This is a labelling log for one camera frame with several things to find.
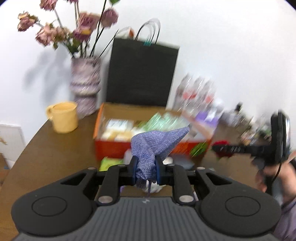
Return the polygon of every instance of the blue cloth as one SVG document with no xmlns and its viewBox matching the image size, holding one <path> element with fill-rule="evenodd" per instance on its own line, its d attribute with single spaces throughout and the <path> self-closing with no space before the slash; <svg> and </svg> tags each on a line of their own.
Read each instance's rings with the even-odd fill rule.
<svg viewBox="0 0 296 241">
<path fill-rule="evenodd" d="M 146 180 L 156 182 L 155 155 L 159 155 L 163 161 L 188 132 L 189 127 L 168 132 L 150 131 L 131 139 L 132 155 L 139 159 L 136 169 L 137 187 L 145 188 Z"/>
</svg>

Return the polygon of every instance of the person's arm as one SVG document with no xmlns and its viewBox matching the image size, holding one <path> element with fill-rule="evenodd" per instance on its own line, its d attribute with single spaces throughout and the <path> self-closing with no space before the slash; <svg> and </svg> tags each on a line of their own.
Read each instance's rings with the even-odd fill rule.
<svg viewBox="0 0 296 241">
<path fill-rule="evenodd" d="M 292 152 L 287 161 L 281 166 L 277 178 L 281 179 L 283 187 L 282 216 L 274 231 L 274 235 L 283 241 L 296 240 L 296 171 L 290 161 L 295 158 L 296 151 Z M 264 176 L 275 176 L 279 165 L 265 167 L 256 175 L 257 188 L 263 192 L 267 187 L 264 184 Z"/>
</svg>

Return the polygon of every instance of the pink flower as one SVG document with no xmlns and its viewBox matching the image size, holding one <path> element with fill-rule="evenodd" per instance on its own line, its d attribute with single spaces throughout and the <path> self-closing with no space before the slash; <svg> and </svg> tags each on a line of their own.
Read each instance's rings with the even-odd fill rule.
<svg viewBox="0 0 296 241">
<path fill-rule="evenodd" d="M 29 27 L 33 26 L 35 20 L 29 17 L 24 17 L 21 19 L 20 23 L 17 26 L 19 32 L 26 31 Z"/>
<path fill-rule="evenodd" d="M 26 31 L 38 21 L 38 17 L 34 15 L 30 16 L 28 12 L 20 13 L 18 19 L 20 20 L 20 23 L 17 26 L 19 31 Z"/>
<path fill-rule="evenodd" d="M 103 13 L 101 24 L 104 28 L 110 28 L 112 24 L 117 23 L 117 20 L 118 13 L 113 8 L 109 8 Z"/>
<path fill-rule="evenodd" d="M 78 29 L 75 29 L 73 31 L 73 35 L 74 35 L 74 38 L 76 38 L 80 42 L 83 42 L 83 41 L 87 42 L 91 36 L 91 33 L 86 33 L 83 31 L 79 31 Z"/>
<path fill-rule="evenodd" d="M 29 17 L 29 13 L 28 12 L 20 13 L 17 18 L 19 20 L 22 20 L 25 17 Z"/>
<path fill-rule="evenodd" d="M 67 28 L 61 28 L 61 27 L 56 27 L 56 28 L 51 28 L 51 40 L 53 42 L 60 42 L 66 39 L 66 34 L 69 33 L 69 30 Z"/>
<path fill-rule="evenodd" d="M 46 24 L 43 28 L 39 30 L 39 32 L 36 35 L 36 40 L 44 46 L 47 46 L 51 43 L 52 31 L 51 27 L 48 24 Z"/>
<path fill-rule="evenodd" d="M 41 0 L 40 8 L 43 8 L 45 11 L 52 11 L 55 8 L 57 0 Z"/>
<path fill-rule="evenodd" d="M 78 29 L 79 30 L 88 29 L 91 32 L 93 32 L 96 29 L 96 26 L 98 25 L 100 17 L 101 16 L 98 14 L 87 13 L 87 12 L 80 13 L 80 17 L 78 20 Z"/>
</svg>

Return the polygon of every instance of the orange box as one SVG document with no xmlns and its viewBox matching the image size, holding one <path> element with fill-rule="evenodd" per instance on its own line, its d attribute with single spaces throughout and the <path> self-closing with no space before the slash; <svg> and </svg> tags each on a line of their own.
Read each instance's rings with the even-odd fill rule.
<svg viewBox="0 0 296 241">
<path fill-rule="evenodd" d="M 126 104 L 114 104 L 114 103 L 103 103 L 100 107 L 93 139 L 95 140 L 95 151 L 96 157 L 100 161 L 104 157 L 110 158 L 123 158 L 126 150 L 131 148 L 130 142 L 117 142 L 117 141 L 106 141 L 101 140 L 101 136 L 104 132 L 104 127 L 110 119 L 123 119 L 133 120 L 135 122 L 148 121 L 154 114 L 159 112 L 164 114 L 166 112 L 171 113 L 174 116 L 180 116 L 180 112 L 166 110 L 165 107 L 151 107 L 151 106 L 136 106 Z M 185 116 L 190 123 L 200 131 L 202 134 L 201 139 L 194 141 L 180 142 L 172 153 L 182 153 L 189 155 L 191 150 L 198 144 L 206 142 L 209 147 L 214 130 L 208 129 L 207 127 L 195 122 L 188 116 Z"/>
</svg>

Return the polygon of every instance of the plastic bottle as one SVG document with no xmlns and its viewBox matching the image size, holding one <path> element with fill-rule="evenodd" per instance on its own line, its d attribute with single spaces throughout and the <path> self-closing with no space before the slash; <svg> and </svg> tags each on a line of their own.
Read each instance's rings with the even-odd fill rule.
<svg viewBox="0 0 296 241">
<path fill-rule="evenodd" d="M 211 80 L 208 80 L 202 89 L 202 96 L 201 96 L 202 101 L 204 101 L 207 105 L 212 104 L 214 101 L 215 93 L 216 93 L 216 88 L 215 88 L 214 82 Z"/>
<path fill-rule="evenodd" d="M 184 101 L 183 93 L 189 82 L 191 81 L 190 74 L 187 74 L 182 80 L 176 91 L 176 97 L 173 105 L 173 110 L 180 111 L 183 109 Z"/>
<path fill-rule="evenodd" d="M 200 91 L 202 89 L 204 79 L 202 77 L 197 78 L 194 82 L 189 83 L 184 90 L 183 98 L 185 99 L 184 111 L 187 114 L 196 116 L 196 110 L 200 106 Z"/>
</svg>

